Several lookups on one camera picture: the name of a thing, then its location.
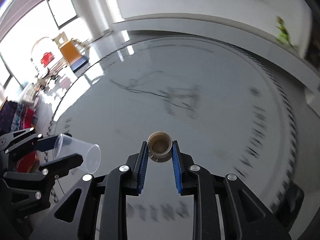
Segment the orange children's chair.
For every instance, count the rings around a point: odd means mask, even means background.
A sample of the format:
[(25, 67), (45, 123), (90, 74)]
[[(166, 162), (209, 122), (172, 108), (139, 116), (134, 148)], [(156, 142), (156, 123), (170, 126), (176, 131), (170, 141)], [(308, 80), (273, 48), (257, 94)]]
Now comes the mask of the orange children's chair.
[(88, 51), (88, 44), (74, 38), (69, 40), (64, 32), (57, 35), (53, 41), (74, 73), (89, 63), (88, 57), (79, 50)]

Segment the clear plastic cup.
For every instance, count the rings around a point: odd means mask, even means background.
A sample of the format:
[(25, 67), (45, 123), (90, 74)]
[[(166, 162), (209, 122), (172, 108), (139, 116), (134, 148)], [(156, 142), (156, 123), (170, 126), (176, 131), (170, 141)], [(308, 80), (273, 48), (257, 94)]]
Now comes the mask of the clear plastic cup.
[(58, 135), (53, 149), (53, 159), (61, 159), (72, 154), (82, 156), (83, 162), (78, 169), (90, 174), (94, 174), (98, 170), (101, 163), (99, 145), (78, 140), (65, 134)]

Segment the green toy dinosaur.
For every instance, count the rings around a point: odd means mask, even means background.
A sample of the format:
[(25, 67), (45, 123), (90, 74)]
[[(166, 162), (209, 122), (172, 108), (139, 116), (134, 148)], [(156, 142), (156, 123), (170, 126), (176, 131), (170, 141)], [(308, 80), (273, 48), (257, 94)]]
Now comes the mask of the green toy dinosaur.
[(291, 43), (291, 38), (290, 38), (289, 32), (287, 31), (287, 29), (285, 27), (284, 20), (281, 17), (276, 16), (276, 22), (277, 22), (276, 27), (280, 31), (280, 33), (279, 33), (279, 35), (277, 37), (277, 40), (280, 43), (282, 43), (284, 45), (287, 45), (287, 46), (289, 46), (290, 48), (292, 48), (294, 50), (297, 50), (298, 46), (297, 45), (293, 45)]

